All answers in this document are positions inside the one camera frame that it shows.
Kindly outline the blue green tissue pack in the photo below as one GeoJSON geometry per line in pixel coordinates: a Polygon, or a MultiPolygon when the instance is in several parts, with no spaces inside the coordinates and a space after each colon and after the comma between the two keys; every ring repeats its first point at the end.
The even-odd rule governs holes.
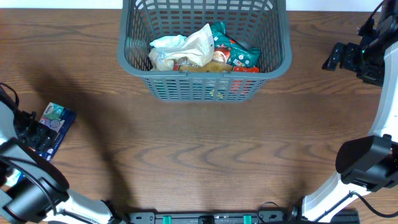
{"type": "MultiPolygon", "coordinates": [[[[12,137],[17,138],[16,130],[14,128],[14,118],[15,114],[12,110],[5,103],[1,103],[1,144],[4,144],[12,137]]],[[[31,149],[46,161],[51,161],[57,153],[75,118],[76,114],[72,110],[55,103],[49,103],[38,122],[56,131],[57,137],[55,138],[53,146],[44,152],[31,149]]]]}

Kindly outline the green Nescafe coffee bag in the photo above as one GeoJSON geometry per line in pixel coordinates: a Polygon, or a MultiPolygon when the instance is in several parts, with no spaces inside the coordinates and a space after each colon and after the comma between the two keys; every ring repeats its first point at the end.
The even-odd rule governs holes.
{"type": "Polygon", "coordinates": [[[247,49],[226,34],[226,24],[216,22],[210,26],[214,40],[213,60],[235,67],[257,67],[261,51],[247,49]]]}

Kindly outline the red yellow pasta packet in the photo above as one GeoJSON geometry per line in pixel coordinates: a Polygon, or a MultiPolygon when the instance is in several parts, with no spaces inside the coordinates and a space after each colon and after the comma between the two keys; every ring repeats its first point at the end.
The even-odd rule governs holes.
{"type": "Polygon", "coordinates": [[[208,72],[208,73],[223,73],[223,72],[247,72],[247,73],[259,73],[259,69],[257,67],[238,67],[232,66],[225,63],[219,63],[215,61],[210,61],[203,67],[197,67],[196,65],[184,62],[184,63],[175,63],[173,67],[174,71],[188,71],[188,72],[208,72]]]}

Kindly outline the beige foil pouch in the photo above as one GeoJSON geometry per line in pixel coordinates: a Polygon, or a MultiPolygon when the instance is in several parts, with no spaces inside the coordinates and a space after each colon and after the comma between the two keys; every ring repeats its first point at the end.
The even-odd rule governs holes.
{"type": "Polygon", "coordinates": [[[213,34],[210,25],[189,35],[185,42],[172,48],[153,48],[149,59],[155,71],[172,71],[175,62],[186,61],[197,67],[203,67],[213,58],[213,34]]]}

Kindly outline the light teal wipes packet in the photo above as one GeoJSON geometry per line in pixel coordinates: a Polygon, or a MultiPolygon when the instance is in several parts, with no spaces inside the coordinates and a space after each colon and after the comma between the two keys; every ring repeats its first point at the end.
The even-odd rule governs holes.
{"type": "Polygon", "coordinates": [[[153,40],[150,46],[153,48],[172,48],[184,43],[186,38],[183,35],[168,35],[153,40]]]}

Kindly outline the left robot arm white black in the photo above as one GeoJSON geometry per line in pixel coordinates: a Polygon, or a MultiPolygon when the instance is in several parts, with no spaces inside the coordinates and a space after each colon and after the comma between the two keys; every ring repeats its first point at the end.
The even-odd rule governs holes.
{"type": "Polygon", "coordinates": [[[1,185],[15,171],[22,180],[1,191],[1,216],[10,223],[129,223],[108,200],[91,200],[70,190],[64,175],[39,153],[57,132],[19,109],[19,97],[1,84],[1,185]]]}

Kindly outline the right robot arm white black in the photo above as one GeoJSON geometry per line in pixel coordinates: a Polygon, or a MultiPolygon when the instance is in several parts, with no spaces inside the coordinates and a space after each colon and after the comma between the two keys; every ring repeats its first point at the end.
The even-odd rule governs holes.
{"type": "Polygon", "coordinates": [[[302,197],[286,214],[286,223],[351,223],[343,209],[356,199],[397,185],[397,0],[385,0],[358,29],[359,44],[337,43],[322,68],[356,73],[380,86],[377,115],[363,138],[339,149],[333,175],[314,193],[302,197]]]}

